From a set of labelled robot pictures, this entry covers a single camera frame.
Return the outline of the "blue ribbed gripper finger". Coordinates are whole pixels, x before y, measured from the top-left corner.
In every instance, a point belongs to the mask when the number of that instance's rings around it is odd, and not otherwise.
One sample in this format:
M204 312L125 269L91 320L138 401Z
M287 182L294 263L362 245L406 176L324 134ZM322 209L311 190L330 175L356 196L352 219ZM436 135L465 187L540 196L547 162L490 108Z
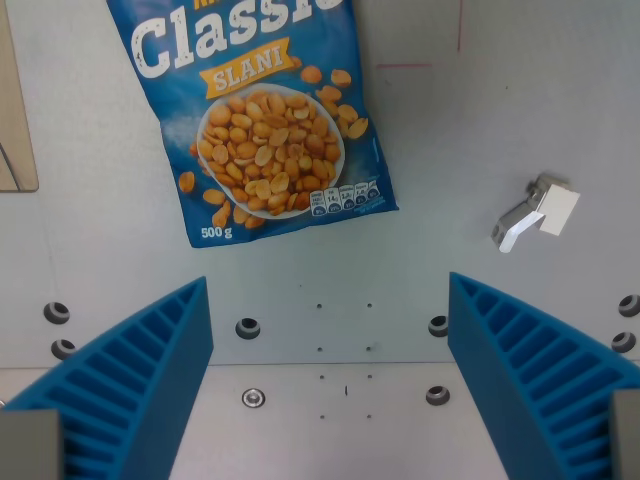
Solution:
M449 277L448 346L511 479L610 479L609 405L631 361L477 280Z
M200 277L71 354L3 410L59 415L66 479L167 479L213 349Z

